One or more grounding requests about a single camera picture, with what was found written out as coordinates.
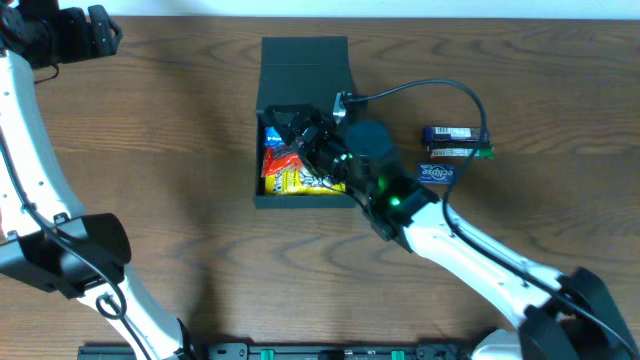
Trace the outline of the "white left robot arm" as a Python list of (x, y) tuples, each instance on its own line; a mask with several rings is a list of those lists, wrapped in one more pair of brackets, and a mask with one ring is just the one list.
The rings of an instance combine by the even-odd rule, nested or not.
[(138, 359), (201, 359), (206, 349), (135, 274), (119, 219), (88, 214), (67, 183), (36, 99), (35, 70), (113, 56), (122, 38), (101, 5), (2, 2), (1, 272), (95, 310)]

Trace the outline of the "red snack bag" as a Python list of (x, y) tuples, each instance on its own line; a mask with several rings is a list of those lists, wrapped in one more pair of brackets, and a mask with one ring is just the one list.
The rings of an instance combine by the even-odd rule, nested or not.
[(262, 176), (267, 177), (288, 168), (303, 166), (298, 154), (286, 145), (267, 147), (262, 164)]

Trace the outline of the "blue Oreo cookie pack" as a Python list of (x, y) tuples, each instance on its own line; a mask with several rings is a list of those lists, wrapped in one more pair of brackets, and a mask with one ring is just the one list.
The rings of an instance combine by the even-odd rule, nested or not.
[(274, 127), (264, 128), (263, 145), (265, 147), (277, 147), (283, 144), (283, 140)]

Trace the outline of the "black gift box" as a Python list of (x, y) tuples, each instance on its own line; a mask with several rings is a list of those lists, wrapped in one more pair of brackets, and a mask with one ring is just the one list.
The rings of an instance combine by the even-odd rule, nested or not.
[(268, 195), (261, 177), (267, 123), (264, 110), (270, 105), (312, 104), (332, 114), (336, 95), (354, 93), (348, 39), (338, 37), (264, 37), (256, 100), (256, 160), (253, 202), (258, 209), (353, 208), (348, 196)]

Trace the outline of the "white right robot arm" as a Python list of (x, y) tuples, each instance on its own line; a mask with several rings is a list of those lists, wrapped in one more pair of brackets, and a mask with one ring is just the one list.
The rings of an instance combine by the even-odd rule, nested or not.
[(365, 198), (363, 211), (385, 240), (442, 266), (516, 328), (486, 338), (475, 359), (636, 359), (639, 349), (603, 282), (532, 261), (460, 217), (407, 171), (386, 127), (337, 123), (309, 104), (272, 105), (262, 118), (316, 176)]

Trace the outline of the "green and white candy bar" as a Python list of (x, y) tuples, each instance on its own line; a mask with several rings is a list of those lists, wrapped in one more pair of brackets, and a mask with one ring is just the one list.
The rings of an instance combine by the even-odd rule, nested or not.
[(441, 147), (429, 149), (431, 158), (463, 158), (473, 155), (482, 159), (494, 159), (494, 149), (489, 147), (483, 147), (480, 149), (464, 148), (464, 147)]

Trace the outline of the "yellow sunflower seed bag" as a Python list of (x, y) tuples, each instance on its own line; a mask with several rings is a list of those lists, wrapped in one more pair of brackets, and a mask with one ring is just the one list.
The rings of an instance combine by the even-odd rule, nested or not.
[(328, 177), (316, 177), (304, 167), (288, 167), (267, 175), (264, 185), (264, 192), (275, 196), (325, 196), (346, 191), (343, 183), (334, 183)]

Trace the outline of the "blue Eclipse gum pack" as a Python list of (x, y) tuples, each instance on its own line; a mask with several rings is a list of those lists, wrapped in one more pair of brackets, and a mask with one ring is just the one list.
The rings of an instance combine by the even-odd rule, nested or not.
[(449, 185), (456, 175), (456, 167), (449, 164), (418, 165), (418, 180), (423, 184)]

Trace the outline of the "dark blue candy bar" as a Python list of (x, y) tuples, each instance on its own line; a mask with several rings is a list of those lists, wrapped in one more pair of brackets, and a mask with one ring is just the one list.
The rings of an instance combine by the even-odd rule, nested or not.
[(479, 127), (427, 126), (423, 129), (423, 144), (431, 143), (489, 143), (490, 133), (481, 137)]

